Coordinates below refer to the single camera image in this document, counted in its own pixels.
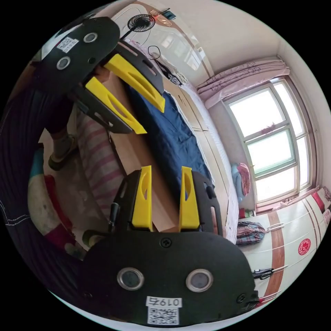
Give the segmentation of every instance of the qr code label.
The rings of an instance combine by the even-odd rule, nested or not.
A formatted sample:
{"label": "qr code label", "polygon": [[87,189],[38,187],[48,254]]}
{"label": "qr code label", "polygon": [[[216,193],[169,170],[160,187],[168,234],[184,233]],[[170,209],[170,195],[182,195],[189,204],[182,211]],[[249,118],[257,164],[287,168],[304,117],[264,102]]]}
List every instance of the qr code label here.
{"label": "qr code label", "polygon": [[148,307],[147,323],[151,325],[179,325],[178,308]]}
{"label": "qr code label", "polygon": [[77,43],[79,40],[72,39],[70,37],[65,37],[57,46],[56,48],[60,49],[64,53],[68,53]]}
{"label": "qr code label", "polygon": [[147,297],[146,306],[152,308],[182,308],[182,298]]}

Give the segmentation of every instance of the yellow clamp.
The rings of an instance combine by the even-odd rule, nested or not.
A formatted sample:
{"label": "yellow clamp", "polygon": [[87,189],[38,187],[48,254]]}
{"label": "yellow clamp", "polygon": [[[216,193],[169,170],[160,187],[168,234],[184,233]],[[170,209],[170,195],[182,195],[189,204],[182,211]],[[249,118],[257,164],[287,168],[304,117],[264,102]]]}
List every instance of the yellow clamp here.
{"label": "yellow clamp", "polygon": [[132,86],[137,92],[144,96],[154,107],[164,113],[165,99],[153,85],[120,54],[115,54],[108,63],[104,65],[116,76]]}
{"label": "yellow clamp", "polygon": [[92,77],[85,87],[123,122],[125,122],[136,134],[147,133],[133,115],[95,77]]}
{"label": "yellow clamp", "polygon": [[133,210],[132,225],[149,229],[152,225],[152,166],[142,167]]}
{"label": "yellow clamp", "polygon": [[179,231],[196,230],[200,226],[197,198],[195,195],[192,169],[182,167],[180,192]]}

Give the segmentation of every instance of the person's leg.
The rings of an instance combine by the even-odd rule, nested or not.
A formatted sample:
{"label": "person's leg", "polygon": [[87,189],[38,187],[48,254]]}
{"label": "person's leg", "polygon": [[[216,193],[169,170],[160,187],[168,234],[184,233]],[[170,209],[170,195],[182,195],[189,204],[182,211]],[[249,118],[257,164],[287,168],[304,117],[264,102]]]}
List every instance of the person's leg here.
{"label": "person's leg", "polygon": [[53,153],[49,159],[49,167],[60,170],[68,159],[77,152],[76,137],[68,134],[67,124],[72,112],[73,102],[67,97],[52,106],[52,117],[46,126],[53,139]]}

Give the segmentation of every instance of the lens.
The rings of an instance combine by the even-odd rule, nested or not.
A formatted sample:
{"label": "lens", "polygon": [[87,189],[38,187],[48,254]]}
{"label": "lens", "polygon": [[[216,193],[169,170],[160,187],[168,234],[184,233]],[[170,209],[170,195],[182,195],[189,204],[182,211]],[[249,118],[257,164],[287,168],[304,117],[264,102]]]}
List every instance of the lens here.
{"label": "lens", "polygon": [[213,276],[205,269],[196,269],[186,278],[186,286],[192,292],[204,292],[211,287],[212,283]]}
{"label": "lens", "polygon": [[84,37],[84,42],[94,42],[97,39],[98,35],[95,32],[89,33]]}
{"label": "lens", "polygon": [[65,56],[64,58],[60,59],[56,65],[56,67],[59,70],[63,70],[64,68],[66,68],[70,63],[70,57]]}
{"label": "lens", "polygon": [[135,291],[142,287],[144,276],[135,268],[124,268],[118,273],[117,282],[122,288]]}

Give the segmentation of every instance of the plaid bag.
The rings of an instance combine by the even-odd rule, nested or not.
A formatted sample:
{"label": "plaid bag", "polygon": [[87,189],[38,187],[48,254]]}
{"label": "plaid bag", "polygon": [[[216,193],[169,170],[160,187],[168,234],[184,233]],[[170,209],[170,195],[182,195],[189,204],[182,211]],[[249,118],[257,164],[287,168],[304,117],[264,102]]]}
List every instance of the plaid bag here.
{"label": "plaid bag", "polygon": [[260,223],[239,221],[236,245],[250,245],[260,242],[266,230]]}

